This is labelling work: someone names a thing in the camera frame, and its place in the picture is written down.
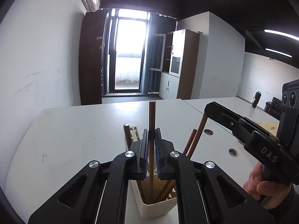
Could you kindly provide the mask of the person's right hand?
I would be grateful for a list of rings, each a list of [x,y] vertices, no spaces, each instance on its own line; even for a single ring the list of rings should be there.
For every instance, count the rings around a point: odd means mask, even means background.
[[[270,199],[263,205],[265,209],[274,209],[280,205],[291,190],[291,185],[285,185],[275,181],[263,181],[262,164],[258,162],[249,174],[243,189],[255,200],[262,195],[270,196]]]

